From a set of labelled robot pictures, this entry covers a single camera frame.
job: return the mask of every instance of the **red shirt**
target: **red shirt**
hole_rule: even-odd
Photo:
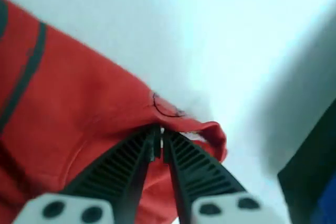
[[[109,59],[0,0],[0,223],[150,123],[198,132],[208,143],[197,144],[219,161],[226,156],[218,123],[188,117]],[[136,223],[176,217],[169,169],[155,161]]]

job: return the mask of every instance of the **black object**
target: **black object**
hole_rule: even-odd
[[[293,224],[310,223],[318,199],[336,171],[335,123],[336,101],[278,174]]]
[[[199,197],[245,191],[215,158],[180,133],[165,130],[163,148],[181,224],[190,223],[192,203]]]
[[[221,213],[221,209],[213,203],[203,204],[200,207],[200,214],[202,215],[219,215]]]
[[[254,210],[254,209],[260,209],[260,205],[254,199],[242,198],[242,199],[239,199],[238,201],[238,208]]]
[[[54,201],[49,203],[43,209],[43,216],[47,219],[55,218],[59,216],[64,210],[65,204],[63,201]]]
[[[97,158],[61,191],[62,194],[105,199],[117,224],[134,223],[149,162],[159,142],[160,127],[148,126]]]
[[[82,214],[84,223],[95,223],[101,219],[103,211],[100,207],[89,207]]]
[[[169,130],[162,136],[159,125],[149,125],[102,154],[61,193],[105,199],[113,206],[116,224],[134,224],[148,164],[161,156],[161,137],[181,224],[190,223],[192,202],[198,197],[245,191],[192,141]]]

